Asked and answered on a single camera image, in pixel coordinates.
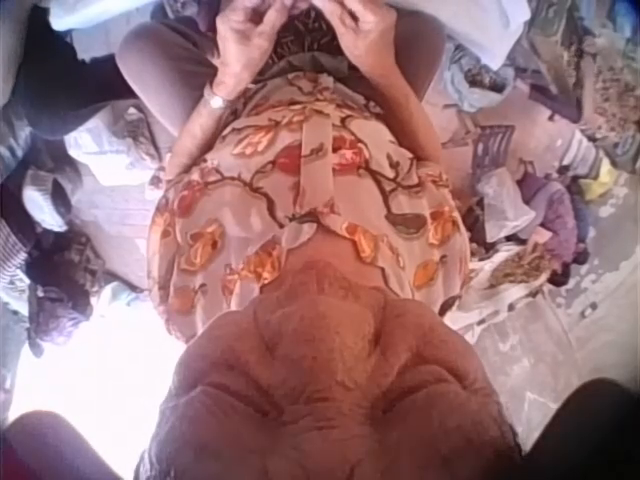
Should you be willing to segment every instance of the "wrist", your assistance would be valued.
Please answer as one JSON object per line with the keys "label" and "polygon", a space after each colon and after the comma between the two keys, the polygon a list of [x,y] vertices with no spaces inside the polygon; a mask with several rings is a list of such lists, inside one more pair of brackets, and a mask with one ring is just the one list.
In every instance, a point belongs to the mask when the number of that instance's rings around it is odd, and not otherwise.
{"label": "wrist", "polygon": [[384,67],[361,69],[360,71],[372,85],[378,88],[397,84],[399,80],[404,79],[400,68],[395,62]]}
{"label": "wrist", "polygon": [[211,91],[230,102],[242,95],[250,83],[243,81],[239,75],[229,75],[218,70],[216,78],[211,82]]}

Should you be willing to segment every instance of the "woman's hands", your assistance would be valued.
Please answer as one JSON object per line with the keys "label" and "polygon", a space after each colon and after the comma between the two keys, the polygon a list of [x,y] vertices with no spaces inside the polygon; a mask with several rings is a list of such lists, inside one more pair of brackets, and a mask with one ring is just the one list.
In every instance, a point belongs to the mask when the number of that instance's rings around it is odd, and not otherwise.
{"label": "woman's hands", "polygon": [[218,73],[212,90],[238,97],[265,64],[292,0],[232,0],[217,20]]}
{"label": "woman's hands", "polygon": [[368,78],[397,70],[396,11],[383,0],[312,0],[327,17],[345,55]]}

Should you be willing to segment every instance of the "wrinkled skin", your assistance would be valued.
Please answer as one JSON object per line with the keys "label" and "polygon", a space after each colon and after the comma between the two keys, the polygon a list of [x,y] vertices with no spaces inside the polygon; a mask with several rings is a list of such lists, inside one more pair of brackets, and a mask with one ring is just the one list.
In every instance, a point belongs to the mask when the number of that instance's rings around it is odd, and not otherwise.
{"label": "wrinkled skin", "polygon": [[138,474],[477,479],[517,458],[464,339],[313,261],[189,345]]}

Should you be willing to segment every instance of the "yellow object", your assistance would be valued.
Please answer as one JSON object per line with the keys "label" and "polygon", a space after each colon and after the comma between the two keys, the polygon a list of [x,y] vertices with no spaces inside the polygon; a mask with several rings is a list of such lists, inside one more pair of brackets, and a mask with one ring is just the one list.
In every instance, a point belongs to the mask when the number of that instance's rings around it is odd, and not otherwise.
{"label": "yellow object", "polygon": [[594,180],[580,180],[580,185],[584,190],[584,198],[587,202],[591,202],[611,190],[618,178],[618,171],[611,165],[609,157],[602,151],[599,152],[599,155],[602,158],[602,162],[600,163],[598,178]]}

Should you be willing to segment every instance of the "wristwatch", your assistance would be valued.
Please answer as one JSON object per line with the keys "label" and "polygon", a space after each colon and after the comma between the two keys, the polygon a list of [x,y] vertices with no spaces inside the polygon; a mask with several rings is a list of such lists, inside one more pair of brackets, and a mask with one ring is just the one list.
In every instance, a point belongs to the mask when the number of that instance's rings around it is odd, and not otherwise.
{"label": "wristwatch", "polygon": [[214,110],[223,110],[233,103],[232,100],[216,95],[211,89],[211,82],[207,82],[204,86],[204,98]]}

